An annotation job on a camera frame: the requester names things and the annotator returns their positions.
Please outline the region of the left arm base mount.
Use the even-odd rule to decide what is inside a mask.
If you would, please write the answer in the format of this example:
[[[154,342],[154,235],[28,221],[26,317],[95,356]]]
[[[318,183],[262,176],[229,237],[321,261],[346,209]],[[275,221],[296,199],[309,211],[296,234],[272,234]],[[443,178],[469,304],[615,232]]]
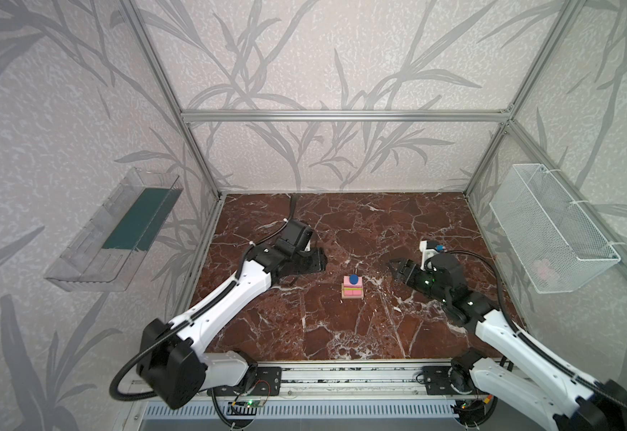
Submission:
[[[278,366],[258,366],[250,369],[237,386],[222,386],[215,390],[218,396],[255,395],[277,396],[282,384],[283,369]]]

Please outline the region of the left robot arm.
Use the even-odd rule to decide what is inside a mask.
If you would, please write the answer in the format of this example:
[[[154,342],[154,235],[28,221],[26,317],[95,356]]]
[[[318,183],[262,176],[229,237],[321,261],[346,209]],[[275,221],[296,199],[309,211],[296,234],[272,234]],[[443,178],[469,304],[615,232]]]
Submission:
[[[111,398],[137,402],[158,397],[179,409],[201,391],[242,384],[255,362],[234,351],[210,353],[208,347],[241,310],[283,278],[325,270],[327,258],[321,247],[313,247],[314,234],[307,224],[288,220],[272,241],[249,244],[236,271],[200,303],[167,323],[148,323],[139,353],[110,383]]]

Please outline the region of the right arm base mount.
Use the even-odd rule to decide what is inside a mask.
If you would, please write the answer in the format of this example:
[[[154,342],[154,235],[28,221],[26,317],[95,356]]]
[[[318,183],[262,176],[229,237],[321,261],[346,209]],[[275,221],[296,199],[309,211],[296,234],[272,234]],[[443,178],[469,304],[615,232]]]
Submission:
[[[453,366],[423,366],[419,374],[427,395],[471,395],[474,387],[467,372]]]

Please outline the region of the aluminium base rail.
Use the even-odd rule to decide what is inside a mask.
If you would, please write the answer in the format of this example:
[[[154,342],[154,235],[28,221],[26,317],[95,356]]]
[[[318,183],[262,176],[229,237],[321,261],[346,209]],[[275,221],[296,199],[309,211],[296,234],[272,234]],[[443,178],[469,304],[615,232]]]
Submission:
[[[392,395],[398,397],[410,392],[410,384],[420,384],[419,374],[423,366],[452,366],[451,363],[430,362],[427,364],[313,364],[278,366],[283,369],[279,395],[290,397],[317,396],[326,393],[353,395],[360,393],[366,397]],[[471,395],[430,395],[447,398],[469,398],[477,394],[487,394],[475,390]]]

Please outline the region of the aluminium frame crossbar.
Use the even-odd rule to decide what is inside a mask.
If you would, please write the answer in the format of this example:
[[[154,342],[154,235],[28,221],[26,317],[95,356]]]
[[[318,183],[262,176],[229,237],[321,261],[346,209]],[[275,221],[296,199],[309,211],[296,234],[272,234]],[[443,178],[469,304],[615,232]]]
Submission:
[[[186,123],[200,122],[505,122],[509,114],[498,110],[187,110]]]

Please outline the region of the light pink long block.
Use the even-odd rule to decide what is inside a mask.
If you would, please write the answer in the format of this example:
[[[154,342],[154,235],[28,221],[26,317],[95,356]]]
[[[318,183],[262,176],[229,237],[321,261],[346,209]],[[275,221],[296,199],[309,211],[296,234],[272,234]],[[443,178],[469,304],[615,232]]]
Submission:
[[[343,286],[345,288],[362,288],[362,279],[357,275],[345,276],[343,279]]]

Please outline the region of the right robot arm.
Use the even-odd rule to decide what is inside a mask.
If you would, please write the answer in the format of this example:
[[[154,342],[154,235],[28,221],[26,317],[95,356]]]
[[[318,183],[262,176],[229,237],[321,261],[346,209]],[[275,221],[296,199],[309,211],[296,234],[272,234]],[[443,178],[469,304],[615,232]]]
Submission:
[[[524,372],[514,374],[471,350],[452,361],[468,389],[503,400],[547,430],[627,430],[627,391],[605,383],[563,361],[516,325],[505,298],[491,301],[470,289],[458,251],[438,252],[417,264],[388,263],[394,280],[439,302],[446,315]]]

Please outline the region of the pink item in basket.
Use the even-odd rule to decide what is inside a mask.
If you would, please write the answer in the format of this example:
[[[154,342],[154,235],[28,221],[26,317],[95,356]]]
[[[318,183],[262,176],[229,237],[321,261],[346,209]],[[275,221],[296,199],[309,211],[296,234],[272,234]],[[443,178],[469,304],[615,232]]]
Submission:
[[[558,271],[548,259],[535,260],[533,269],[536,276],[544,283],[557,283],[559,280]]]

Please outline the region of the clear plastic wall tray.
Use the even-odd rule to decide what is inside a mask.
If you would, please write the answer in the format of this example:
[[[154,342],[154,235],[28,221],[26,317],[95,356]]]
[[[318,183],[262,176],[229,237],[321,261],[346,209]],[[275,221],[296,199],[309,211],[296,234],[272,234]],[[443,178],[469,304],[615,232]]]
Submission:
[[[181,176],[131,168],[44,278],[66,292],[123,292],[180,199]]]

